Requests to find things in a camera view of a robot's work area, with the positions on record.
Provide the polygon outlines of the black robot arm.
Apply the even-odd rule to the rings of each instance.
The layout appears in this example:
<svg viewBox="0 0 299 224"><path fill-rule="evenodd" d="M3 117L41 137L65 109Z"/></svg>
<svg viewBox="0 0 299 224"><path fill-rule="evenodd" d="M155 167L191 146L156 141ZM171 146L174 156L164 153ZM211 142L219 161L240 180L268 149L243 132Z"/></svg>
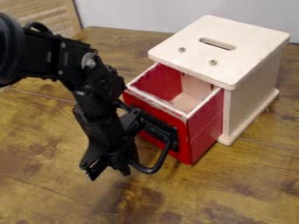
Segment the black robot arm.
<svg viewBox="0 0 299 224"><path fill-rule="evenodd" d="M140 112L121 101L127 86L89 44L64 38L48 27L25 25L0 12L0 88L33 77L61 83L75 98L72 113L87 137L79 167L89 179L108 168L131 174L139 160L135 136Z"/></svg>

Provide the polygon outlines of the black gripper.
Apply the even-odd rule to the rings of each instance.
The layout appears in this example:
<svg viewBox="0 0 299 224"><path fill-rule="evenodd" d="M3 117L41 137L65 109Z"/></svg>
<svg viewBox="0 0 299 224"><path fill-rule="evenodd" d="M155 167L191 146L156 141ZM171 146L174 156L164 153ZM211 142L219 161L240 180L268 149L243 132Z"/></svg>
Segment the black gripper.
<svg viewBox="0 0 299 224"><path fill-rule="evenodd" d="M129 161L139 161L135 137L145 126L141 111L131 108L117 115L115 103L93 108L76 103L72 112L88 138L88 148L79 162L88 179L95 181L108 167L128 176Z"/></svg>

